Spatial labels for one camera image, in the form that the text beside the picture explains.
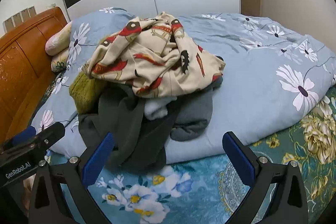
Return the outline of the cream car-print pyjama garment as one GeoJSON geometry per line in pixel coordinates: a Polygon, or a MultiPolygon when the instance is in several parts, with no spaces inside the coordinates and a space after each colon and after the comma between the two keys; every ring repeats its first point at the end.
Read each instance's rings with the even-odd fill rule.
{"type": "Polygon", "coordinates": [[[177,97],[205,89],[225,62],[197,45],[181,22],[162,12],[133,18],[100,41],[83,71],[89,78],[129,85],[142,98],[177,97]]]}

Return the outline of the orange wooden headboard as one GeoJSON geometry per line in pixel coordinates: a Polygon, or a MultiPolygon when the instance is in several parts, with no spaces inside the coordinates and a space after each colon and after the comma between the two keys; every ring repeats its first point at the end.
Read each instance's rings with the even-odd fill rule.
{"type": "Polygon", "coordinates": [[[59,7],[46,10],[1,37],[1,142],[28,125],[45,91],[55,79],[47,40],[67,24],[59,7]]]}

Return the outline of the olive green knitted garment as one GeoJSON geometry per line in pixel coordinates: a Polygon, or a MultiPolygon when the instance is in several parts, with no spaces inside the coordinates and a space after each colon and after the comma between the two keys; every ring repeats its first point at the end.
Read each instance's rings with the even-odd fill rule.
{"type": "Polygon", "coordinates": [[[107,82],[92,78],[80,72],[69,87],[78,114],[87,113],[105,88],[107,82]]]}

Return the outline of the teal floral bed blanket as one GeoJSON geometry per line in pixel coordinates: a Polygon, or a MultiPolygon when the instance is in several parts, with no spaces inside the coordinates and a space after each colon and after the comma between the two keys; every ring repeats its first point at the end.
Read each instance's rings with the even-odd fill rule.
{"type": "MultiPolygon", "coordinates": [[[[335,88],[303,120],[251,145],[271,162],[299,165],[308,221],[335,195],[335,88]]],[[[248,192],[226,155],[169,165],[156,175],[103,170],[89,187],[112,223],[224,223],[248,192]]]]}

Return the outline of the yellow floral pillow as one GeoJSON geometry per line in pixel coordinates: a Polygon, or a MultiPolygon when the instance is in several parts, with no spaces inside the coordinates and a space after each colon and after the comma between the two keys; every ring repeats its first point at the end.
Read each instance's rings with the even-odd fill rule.
{"type": "Polygon", "coordinates": [[[55,73],[61,72],[67,68],[68,48],[52,57],[51,70],[55,73]]]}

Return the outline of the pink floral pillow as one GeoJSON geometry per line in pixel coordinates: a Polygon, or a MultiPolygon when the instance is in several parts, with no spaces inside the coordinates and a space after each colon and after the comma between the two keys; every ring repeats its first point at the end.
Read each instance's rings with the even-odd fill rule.
{"type": "Polygon", "coordinates": [[[69,22],[62,30],[48,39],[45,45],[45,52],[49,56],[55,56],[69,47],[71,27],[72,22],[69,22]]]}

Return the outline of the dark grey fleece garment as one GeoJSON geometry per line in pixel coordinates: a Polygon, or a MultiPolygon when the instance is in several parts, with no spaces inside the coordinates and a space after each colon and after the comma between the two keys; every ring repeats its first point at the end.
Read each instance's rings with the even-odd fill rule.
{"type": "Polygon", "coordinates": [[[167,139],[189,141],[200,137],[213,113],[213,92],[222,84],[216,79],[205,89],[178,97],[167,106],[167,115],[153,121],[145,117],[145,100],[127,85],[107,83],[93,105],[79,115],[79,132],[86,146],[107,133],[114,136],[108,157],[112,169],[149,172],[166,165],[167,139]]]}

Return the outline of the light blue floral duvet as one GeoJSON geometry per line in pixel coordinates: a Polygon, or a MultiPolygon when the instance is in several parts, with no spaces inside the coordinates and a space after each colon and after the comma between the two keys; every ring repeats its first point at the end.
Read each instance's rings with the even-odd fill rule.
{"type": "MultiPolygon", "coordinates": [[[[127,24],[133,15],[107,7],[72,23],[72,51],[66,71],[57,77],[51,95],[33,118],[37,131],[62,122],[66,135],[53,147],[65,156],[85,148],[77,112],[68,88],[98,41],[127,24]]],[[[335,84],[335,54],[309,35],[284,28],[269,18],[252,18],[252,31],[240,14],[180,16],[179,21],[197,45],[224,59],[221,87],[213,96],[213,114],[205,133],[191,141],[168,140],[169,164],[218,155],[221,139],[233,131],[244,144],[254,143],[297,123],[335,84]]]]}

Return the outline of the white fleece garment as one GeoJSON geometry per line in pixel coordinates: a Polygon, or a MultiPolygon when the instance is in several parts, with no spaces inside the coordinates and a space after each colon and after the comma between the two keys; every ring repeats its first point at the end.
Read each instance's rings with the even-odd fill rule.
{"type": "Polygon", "coordinates": [[[148,120],[153,121],[155,119],[160,119],[167,116],[167,104],[176,100],[177,97],[162,97],[146,100],[144,105],[145,117],[148,120]]]}

